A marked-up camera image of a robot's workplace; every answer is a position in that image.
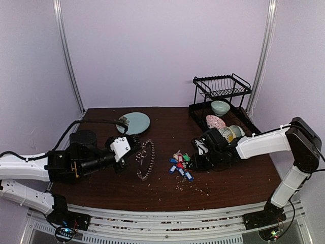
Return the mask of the pile of tagged keys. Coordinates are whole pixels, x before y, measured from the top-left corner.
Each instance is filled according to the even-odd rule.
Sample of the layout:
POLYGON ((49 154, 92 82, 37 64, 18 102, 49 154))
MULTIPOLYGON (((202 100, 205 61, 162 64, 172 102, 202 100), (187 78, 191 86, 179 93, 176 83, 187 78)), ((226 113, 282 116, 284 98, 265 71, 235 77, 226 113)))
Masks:
POLYGON ((169 159, 169 162, 173 164, 169 169, 170 174, 178 172, 180 176, 187 179, 189 182, 194 180, 189 168, 190 157, 188 154, 183 154, 181 150, 178 150, 173 154, 172 158, 169 159))

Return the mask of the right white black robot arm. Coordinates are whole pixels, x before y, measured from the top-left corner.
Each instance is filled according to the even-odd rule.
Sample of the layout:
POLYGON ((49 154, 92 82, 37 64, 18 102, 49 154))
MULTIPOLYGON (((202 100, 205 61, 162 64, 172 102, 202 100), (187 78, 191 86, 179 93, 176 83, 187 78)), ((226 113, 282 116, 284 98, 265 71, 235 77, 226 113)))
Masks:
POLYGON ((274 190, 264 209, 257 213, 264 224, 272 224, 283 207, 300 190, 305 181, 318 170, 322 141, 300 117, 268 132, 226 139, 216 128, 208 129, 192 144, 197 152, 191 156, 188 168, 192 171, 210 170, 219 163, 247 160, 255 156, 289 151, 294 163, 274 190))

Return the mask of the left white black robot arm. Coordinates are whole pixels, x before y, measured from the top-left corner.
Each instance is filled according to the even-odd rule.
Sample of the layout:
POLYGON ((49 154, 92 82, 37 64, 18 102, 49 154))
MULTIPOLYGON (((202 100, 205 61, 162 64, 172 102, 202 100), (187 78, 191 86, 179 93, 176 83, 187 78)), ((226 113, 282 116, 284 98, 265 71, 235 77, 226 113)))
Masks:
POLYGON ((73 214, 68 210, 64 196, 42 193, 17 180, 71 182, 108 167, 120 172, 126 159, 140 149, 136 134, 110 137, 103 149, 98 148, 96 133, 91 130, 72 133, 69 142, 65 150, 54 150, 35 157, 3 153, 1 198, 53 216, 61 225, 67 226, 73 221, 73 214))

